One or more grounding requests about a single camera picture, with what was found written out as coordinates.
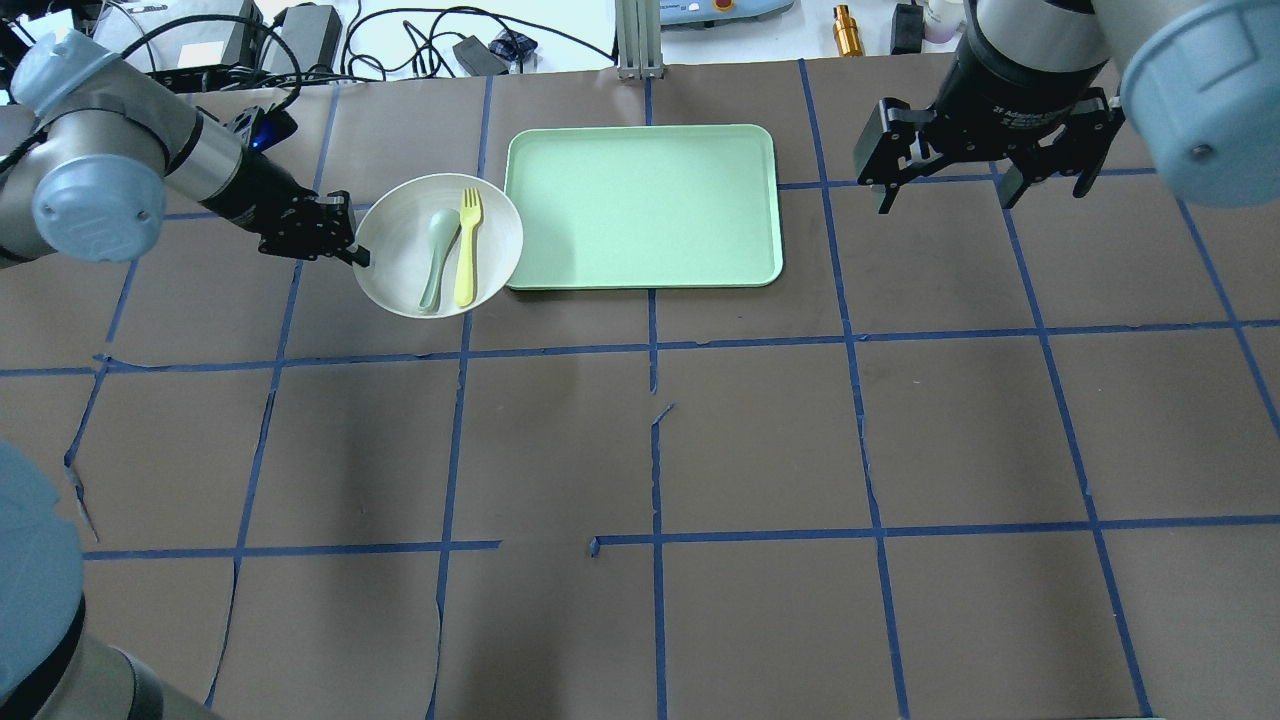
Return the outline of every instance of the blue tape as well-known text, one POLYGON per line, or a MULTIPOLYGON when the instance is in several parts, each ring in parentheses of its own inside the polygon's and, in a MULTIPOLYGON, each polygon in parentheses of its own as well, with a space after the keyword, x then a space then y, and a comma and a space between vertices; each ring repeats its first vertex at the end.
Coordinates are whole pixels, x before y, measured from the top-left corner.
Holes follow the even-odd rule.
POLYGON ((120 286, 120 297, 115 301, 115 313, 111 314, 111 325, 106 329, 106 342, 115 342, 115 332, 120 328, 120 318, 124 315, 124 304, 129 301, 129 290, 133 288, 133 275, 138 272, 138 261, 129 263, 129 272, 124 275, 120 286))
POLYGON ((489 150, 489 109, 493 105, 493 76, 484 78, 484 105, 480 110, 480 150, 476 154, 476 177, 485 177, 489 150))
POLYGON ((1208 273, 1210 281, 1213 283, 1213 290, 1217 291, 1217 297, 1222 302, 1222 310, 1226 313, 1226 319, 1231 324, 1231 329, 1235 332, 1235 340, 1240 343, 1240 352, 1244 354, 1244 361, 1249 366, 1249 374, 1253 375, 1253 384, 1258 388, 1258 395, 1262 398, 1262 406, 1267 411, 1267 416, 1271 419, 1271 429, 1280 436, 1280 414, 1276 413, 1276 404, 1271 397, 1271 392, 1267 389, 1267 380, 1262 377, 1262 369, 1258 366, 1258 360, 1253 355, 1253 346, 1249 343, 1248 336, 1244 334, 1244 328, 1240 324, 1240 319, 1235 314, 1235 307, 1231 305, 1231 299, 1226 295, 1226 286, 1222 284, 1222 278, 1217 274, 1217 268, 1213 265, 1213 259, 1208 254, 1208 246, 1204 245, 1204 238, 1201 237, 1199 225, 1196 224, 1196 218, 1192 217, 1192 211, 1187 208, 1187 204, 1181 200, 1178 201, 1178 210, 1183 215, 1183 222, 1187 223, 1187 231, 1192 234, 1192 241, 1196 243, 1196 250, 1201 255, 1201 260, 1204 263, 1204 272, 1208 273))
POLYGON ((659 342, 662 350, 704 350, 709 347, 787 347, 794 345, 840 345, 845 342, 844 336, 814 336, 814 337, 765 337, 756 340, 708 340, 708 341, 673 341, 659 342))
POLYGON ((207 363, 191 365, 134 365, 111 357, 108 364, 113 373, 137 375, 145 373, 238 373, 243 370, 268 370, 275 368, 274 360, 252 360, 247 363, 207 363))
POLYGON ((458 352, 428 352, 425 355, 347 355, 338 357, 293 357, 284 361, 285 368, 321 368, 328 365, 369 365, 380 363, 424 363, 457 360, 458 352))
POLYGON ((178 220, 212 220, 218 218, 218 213, 170 213, 164 217, 166 223, 178 220))
POLYGON ((1066 325, 1060 328, 1044 328, 1051 336, 1070 334, 1106 334, 1106 333, 1167 333, 1185 331, 1222 331, 1229 329, 1230 323, 1222 320, 1210 320, 1204 323, 1149 323, 1146 325, 1066 325))
POLYGON ((15 368, 0 370, 0 378, 52 378, 61 375, 92 375, 93 368, 15 368))
POLYGON ((653 126, 653 78, 644 78, 644 124, 653 126))
POLYGON ((161 550, 96 550, 87 561, 110 560, 204 560, 239 557, 323 557, 333 555, 407 555, 416 552, 477 552, 498 550, 502 541, 388 542, 371 544, 297 544, 262 547, 182 547, 161 550))
MULTIPOLYGON (((992 176, 996 174, 996 164, 991 164, 992 176)), ((998 181, 992 179, 996 192, 1000 190, 998 181)), ((1120 646, 1124 650, 1125 662, 1129 666, 1129 676, 1133 682, 1134 696, 1138 700, 1138 708, 1143 716, 1149 717, 1151 701, 1147 697, 1146 683, 1142 679, 1142 669, 1138 665, 1138 655, 1129 634, 1129 621, 1125 616, 1124 603, 1120 601, 1120 589, 1116 584, 1115 570, 1111 566, 1111 556, 1107 552, 1106 538, 1098 524, 1098 511, 1093 505, 1093 491, 1089 487, 1089 478, 1084 470, 1084 457, 1076 442, 1075 425, 1071 421, 1071 411, 1066 405, 1066 393, 1062 389, 1062 378, 1057 372, 1057 363, 1053 359, 1053 348, 1050 345, 1050 334, 1044 329, 1044 318, 1041 314, 1039 301, 1036 299, 1036 288, 1032 284, 1030 270, 1027 266, 1027 258, 1023 255, 1023 245, 1018 237, 1018 228, 1014 225, 1014 215, 1009 210, 1001 210, 1005 219, 1005 229, 1009 232, 1009 242, 1018 261, 1018 272, 1023 279, 1023 290, 1027 292, 1027 302, 1030 305, 1032 320, 1041 332, 1041 351, 1044 355, 1044 365, 1048 369, 1050 383, 1053 387, 1053 397, 1057 402, 1057 411, 1062 420, 1062 430, 1066 433, 1066 445, 1071 454, 1071 464, 1075 466, 1076 482, 1080 486, 1080 497, 1084 502, 1085 514, 1089 518, 1089 528, 1093 534, 1093 544, 1098 552, 1098 562, 1102 568, 1102 578, 1107 587, 1107 596, 1111 601, 1111 611, 1115 615, 1116 632, 1120 635, 1120 646)))
MULTIPOLYGON (((1103 530, 1151 530, 1176 528, 1243 528, 1252 525, 1280 525, 1280 515, 1219 515, 1208 518, 1144 518, 1130 520, 1100 520, 1103 530)), ((884 538, 927 538, 961 536, 1020 536, 1042 533, 1091 533, 1093 524, 1087 520, 1055 523, 995 523, 977 525, 901 525, 888 528, 817 528, 794 530, 712 530, 700 533, 664 533, 663 544, 724 543, 724 542, 786 542, 884 538)), ((627 547, 652 544, 652 534, 596 536, 593 546, 627 547)))
MULTIPOLYGON (((490 76, 486 87, 492 85, 492 82, 493 77, 490 76)), ((485 113, 485 123, 488 123, 488 113, 485 113)), ((440 539, 444 541, 445 546, 444 551, 440 552, 440 562, 435 577, 435 609, 440 618, 442 635, 444 628, 445 591, 449 585, 449 557, 452 555, 451 543, 453 542, 453 507, 458 496, 458 464, 462 456, 462 414, 466 410, 472 316, 472 313, 467 313, 462 316, 462 340, 460 342, 461 351, 458 352, 458 392, 453 398, 453 432, 449 436, 449 479, 444 491, 444 523, 440 527, 440 539)), ((431 682, 431 698, 426 706, 428 720, 433 720, 435 717, 435 687, 439 678, 440 664, 436 662, 435 678, 431 682)))
POLYGON ((1100 177, 1153 176, 1156 168, 1103 168, 1100 177))
POLYGON ((667 717, 667 582, 662 552, 662 420, 676 406, 668 404, 649 425, 650 477, 653 479, 653 623, 654 673, 658 687, 658 720, 667 717))
POLYGON ((649 395, 658 392, 658 291, 649 290, 649 395))
POLYGON ((836 281, 836 300, 840 305, 840 323, 845 331, 845 352, 849 356, 849 384, 852 392, 854 414, 858 424, 858 446, 863 460, 863 480, 867 484, 867 506, 870 514, 872 528, 878 533, 876 538, 876 565, 879 570, 881 602, 884 606, 884 634, 888 641, 890 666, 893 671, 893 689, 897 694, 897 712, 901 720, 910 720, 911 710, 906 694, 906 671, 902 667, 902 651, 897 633, 897 612, 893 607, 893 587, 888 573, 888 552, 884 547, 879 502, 876 498, 876 486, 872 482, 870 459, 867 452, 867 425, 865 409, 863 405, 860 373, 858 369, 858 348, 854 340, 852 319, 849 314, 849 301, 845 295, 845 277, 840 265, 840 246, 836 241, 836 220, 831 206, 831 188, 826 187, 827 163, 822 147, 822 132, 818 128, 818 111, 813 102, 813 88, 809 85, 809 69, 804 59, 797 60, 800 67, 800 83, 804 88, 805 106, 809 111, 809 129, 813 133, 814 154, 818 158, 818 178, 822 188, 822 209, 827 223, 827 246, 831 254, 831 269, 836 281))
POLYGON ((223 642, 218 650, 218 662, 214 664, 214 678, 209 682, 209 692, 205 693, 205 707, 214 707, 214 697, 218 694, 218 680, 223 676, 223 661, 227 660, 227 646, 232 638, 232 620, 236 615, 236 596, 239 594, 239 562, 232 562, 232 592, 227 609, 227 625, 223 628, 223 642))
POLYGON ((88 402, 84 405, 84 413, 81 415, 81 424, 76 429, 76 436, 72 438, 72 446, 67 448, 63 455, 63 466, 70 468, 76 461, 76 455, 79 452, 79 443, 84 439, 84 430, 88 428, 90 415, 93 414, 93 405, 97 404, 97 393, 102 389, 102 382, 106 379, 108 363, 110 357, 99 363, 97 370, 93 373, 93 389, 88 393, 88 402))
POLYGON ((576 347, 531 347, 516 350, 476 350, 470 352, 471 357, 543 357, 550 355, 599 355, 611 352, 648 352, 648 343, 635 345, 581 345, 576 347))
POLYGON ((855 342, 901 342, 922 340, 972 340, 993 337, 1034 337, 1036 328, 997 328, 991 331, 918 331, 896 333, 858 333, 855 342))

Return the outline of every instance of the cable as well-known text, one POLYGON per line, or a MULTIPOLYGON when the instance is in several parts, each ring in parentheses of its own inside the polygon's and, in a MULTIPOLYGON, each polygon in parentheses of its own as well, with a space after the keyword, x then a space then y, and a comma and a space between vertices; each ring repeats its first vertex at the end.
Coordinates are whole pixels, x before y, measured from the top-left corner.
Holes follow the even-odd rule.
POLYGON ((23 156, 27 155, 27 152, 31 152, 32 147, 44 142, 46 137, 49 137, 47 131, 42 129, 35 132, 31 136, 28 136, 27 140, 19 142, 18 146, 14 147, 8 155, 0 158, 0 176, 8 173, 14 165, 18 164, 18 160, 22 160, 23 156))
MULTIPOLYGON (((303 73, 303 79, 298 85, 314 86, 314 85, 328 85, 337 81, 353 81, 353 82, 369 82, 367 78, 347 76, 342 73, 325 73, 325 72, 306 72, 303 73)), ((293 73, 284 73, 278 76, 268 76, 261 81, 253 83, 250 87, 284 87, 285 85, 297 82, 293 73)))
MULTIPOLYGON (((448 15, 451 13, 457 13, 457 14, 463 14, 463 15, 481 15, 481 17, 490 18, 494 22, 497 22, 499 26, 502 26, 502 29, 503 29, 503 32, 507 33, 507 37, 515 37, 515 33, 511 32, 511 26, 508 26, 506 22, 503 22, 499 15, 497 15, 494 13, 490 13, 489 10, 485 10, 484 8, 476 8, 476 6, 472 6, 472 5, 457 5, 457 6, 447 8, 447 9, 442 10, 440 14, 435 15, 435 19, 431 20, 431 37, 433 38, 436 36, 435 28, 439 27, 440 20, 443 20, 445 18, 445 15, 448 15)), ((517 56, 516 58, 516 65, 517 65, 517 68, 518 68, 518 70, 521 73, 525 72, 525 59, 524 58, 517 56)))
MULTIPOLYGON (((212 20, 225 20, 225 22, 230 22, 230 23, 239 23, 242 26, 253 28, 253 29, 256 29, 259 32, 266 31, 266 33, 269 36, 271 36, 275 40, 276 44, 279 44, 280 50, 284 50, 284 54, 288 55, 289 63, 293 65, 293 76, 298 78, 298 82, 302 81, 302 67, 298 64, 298 56, 293 54, 293 50, 289 47, 289 45, 287 42, 284 42, 284 38, 280 37, 280 35, 278 32, 275 32, 274 29, 271 29, 266 23, 262 23, 261 20, 248 20, 248 19, 241 18, 238 15, 215 15, 215 14, 209 14, 209 15, 188 15, 186 18, 178 18, 175 20, 169 20, 169 22, 164 23, 163 26, 156 27, 155 29, 151 29, 151 31, 143 33, 142 37, 134 40, 128 46, 125 46, 124 50, 120 51, 120 58, 128 58, 129 55, 132 55, 133 53, 136 53, 138 50, 138 47, 142 47, 147 42, 151 42, 152 40, 155 40, 157 36, 160 36, 160 35, 163 35, 165 32, 169 32, 170 29, 173 29, 175 27, 188 26, 188 24, 193 24, 193 23, 212 22, 212 20)), ((279 105, 274 105, 271 108, 271 110, 284 110, 285 108, 288 108, 289 105, 292 105, 293 101, 297 100, 298 95, 301 95, 301 94, 302 94, 301 87, 298 85, 294 85, 293 87, 289 88, 289 94, 284 97, 284 100, 282 100, 279 105)))
POLYGON ((357 60, 381 73, 381 82, 387 82, 387 67, 383 65, 381 60, 374 58, 372 55, 352 55, 346 68, 347 73, 355 73, 355 69, 351 65, 353 65, 357 60))
MULTIPOLYGON (((143 35, 147 33, 146 28, 142 27, 142 23, 138 22, 138 18, 134 18, 133 13, 128 12, 127 9, 124 9, 124 5, 120 5, 120 3, 118 0, 102 0, 102 8, 113 8, 115 10, 119 10, 122 14, 124 14, 124 17, 128 18, 128 20, 131 23, 133 23, 133 27, 138 28, 138 36, 143 36, 143 35)), ((102 22, 102 10, 97 12, 97 22, 99 23, 102 22)), ((151 42, 150 41, 147 41, 147 60, 151 61, 151 72, 156 72, 156 70, 160 69, 156 65, 156 54, 151 51, 151 42)))
POLYGON ((492 17, 492 18, 499 20, 499 22, 500 20, 506 20, 506 22, 511 22, 511 23, 515 23, 515 24, 520 24, 520 26, 531 27, 531 28, 545 31, 545 32, 550 32, 552 35, 557 35, 559 37, 563 37, 566 40, 576 42, 576 44, 579 44, 579 45, 581 45, 581 46, 584 46, 584 47, 586 47, 586 49, 589 49, 589 50, 591 50, 594 53, 598 53, 599 55, 607 58, 609 61, 617 61, 617 54, 605 53, 604 50, 600 50, 595 45, 591 45, 590 42, 585 41, 582 38, 579 38, 579 37, 575 37, 572 35, 568 35, 567 32, 562 32, 562 31, 558 31, 558 29, 556 29, 553 27, 548 27, 548 26, 544 26, 544 24, 539 24, 539 23, 524 20, 524 19, 515 18, 515 17, 511 17, 511 15, 504 15, 504 14, 500 14, 500 13, 490 13, 490 12, 483 10, 480 8, 471 8, 471 6, 457 6, 457 8, 389 8, 387 10, 378 10, 378 12, 370 13, 370 14, 367 14, 365 17, 360 17, 361 10, 358 9, 358 0, 357 0, 356 17, 352 19, 351 24, 347 27, 347 36, 343 40, 342 54, 339 55, 339 67, 342 67, 344 72, 349 73, 352 70, 351 64, 356 61, 356 58, 369 58, 369 55, 351 55, 351 38, 356 35, 356 31, 360 29, 360 27, 362 24, 365 24, 366 22, 369 22, 369 20, 371 20, 374 18, 381 17, 381 15, 392 14, 392 13, 436 13, 436 14, 440 14, 440 13, 457 13, 457 14, 463 14, 463 15, 492 17))
MULTIPOLYGON (((449 73, 449 77, 458 77, 453 72, 453 68, 449 67, 449 63, 445 61, 444 54, 440 53, 440 49, 435 46, 435 38, 436 37, 442 37, 442 36, 449 35, 449 33, 443 33, 442 32, 442 33, 435 33, 435 35, 428 37, 425 32, 422 32, 417 26, 415 26, 413 23, 411 23, 408 20, 404 20, 402 23, 402 26, 404 27, 404 32, 408 33, 410 40, 413 42, 413 46, 417 50, 410 58, 410 60, 413 63, 413 74, 416 77, 429 77, 429 78, 436 77, 440 73, 440 68, 444 68, 444 72, 449 73), (417 38, 419 37, 422 38, 422 44, 421 45, 417 44, 417 38), (426 61, 422 60, 422 53, 428 53, 428 60, 426 61)), ((462 35, 461 32, 454 32, 452 35, 456 35, 456 36, 466 40, 466 36, 462 35)))

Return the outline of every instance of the blue cap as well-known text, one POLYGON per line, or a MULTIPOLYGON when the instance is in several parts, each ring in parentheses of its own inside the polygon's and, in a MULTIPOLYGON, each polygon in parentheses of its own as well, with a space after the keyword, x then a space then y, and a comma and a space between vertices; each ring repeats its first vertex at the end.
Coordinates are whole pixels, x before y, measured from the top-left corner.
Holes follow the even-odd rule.
POLYGON ((27 50, 9 92, 42 118, 116 58, 82 33, 59 28, 27 50))
POLYGON ((1175 195, 1222 208, 1280 197, 1280 3, 1210 0, 1138 49, 1125 114, 1175 195))
POLYGON ((79 537, 54 515, 58 493, 0 441, 0 697, 54 652, 79 610, 79 537))
POLYGON ((36 186, 31 214, 54 250, 90 261, 141 258, 160 237, 164 181, 120 155, 84 155, 36 186))

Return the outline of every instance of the metal frame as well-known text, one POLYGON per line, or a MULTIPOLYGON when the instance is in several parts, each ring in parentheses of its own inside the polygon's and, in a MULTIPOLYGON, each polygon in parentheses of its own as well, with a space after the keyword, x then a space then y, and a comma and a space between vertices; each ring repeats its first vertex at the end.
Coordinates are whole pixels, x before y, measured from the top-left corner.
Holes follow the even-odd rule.
POLYGON ((662 19, 658 0, 614 0, 621 79, 660 78, 662 19))

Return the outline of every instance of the label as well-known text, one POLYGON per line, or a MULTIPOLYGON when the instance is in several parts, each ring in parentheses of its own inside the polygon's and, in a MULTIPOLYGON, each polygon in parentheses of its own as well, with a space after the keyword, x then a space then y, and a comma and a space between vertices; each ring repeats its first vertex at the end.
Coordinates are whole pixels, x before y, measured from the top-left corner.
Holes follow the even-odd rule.
POLYGON ((227 44, 221 40, 211 42, 192 42, 182 46, 178 55, 179 68, 198 68, 202 65, 218 65, 223 61, 223 47, 227 44))
POLYGON ((1056 122, 1070 108, 1053 110, 1052 113, 1020 113, 996 105, 991 109, 1000 115, 1000 124, 1010 129, 1037 129, 1056 122))

